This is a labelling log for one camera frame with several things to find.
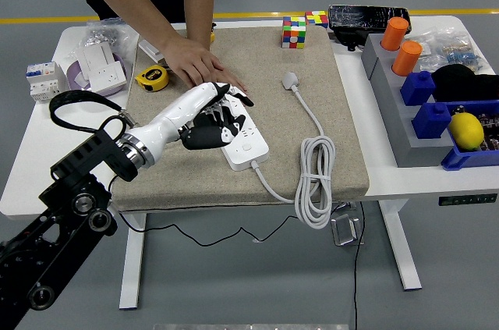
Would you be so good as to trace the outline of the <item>person's left hand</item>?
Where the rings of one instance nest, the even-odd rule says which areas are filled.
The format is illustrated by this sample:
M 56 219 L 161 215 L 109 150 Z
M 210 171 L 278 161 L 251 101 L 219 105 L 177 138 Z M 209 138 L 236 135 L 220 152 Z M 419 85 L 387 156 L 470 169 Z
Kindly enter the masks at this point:
M 228 69 L 224 70 L 216 69 L 215 75 L 216 75 L 216 81 L 218 83 L 229 83 L 232 86 L 237 87 L 238 89 L 243 91 L 245 94 L 248 94 L 248 87 Z

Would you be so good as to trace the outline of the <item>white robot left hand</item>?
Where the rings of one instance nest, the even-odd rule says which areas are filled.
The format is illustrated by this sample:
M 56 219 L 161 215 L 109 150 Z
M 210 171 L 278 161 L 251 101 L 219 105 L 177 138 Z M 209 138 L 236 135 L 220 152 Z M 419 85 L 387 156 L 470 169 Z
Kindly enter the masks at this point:
M 166 144 L 181 140 L 188 150 L 205 150 L 229 145 L 241 132 L 246 117 L 235 115 L 227 96 L 245 106 L 253 102 L 228 83 L 202 83 L 176 99 L 145 126 L 129 130 L 122 143 L 140 156 L 143 167 L 155 165 Z

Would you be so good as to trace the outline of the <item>person's right hand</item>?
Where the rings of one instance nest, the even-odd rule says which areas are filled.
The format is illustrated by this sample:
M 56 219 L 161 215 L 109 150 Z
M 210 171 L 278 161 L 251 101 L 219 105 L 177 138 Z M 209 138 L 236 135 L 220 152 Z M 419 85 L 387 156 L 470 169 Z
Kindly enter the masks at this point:
M 217 79 L 217 71 L 224 69 L 219 59 L 209 49 L 179 35 L 168 39 L 160 47 L 172 72 L 188 88 Z

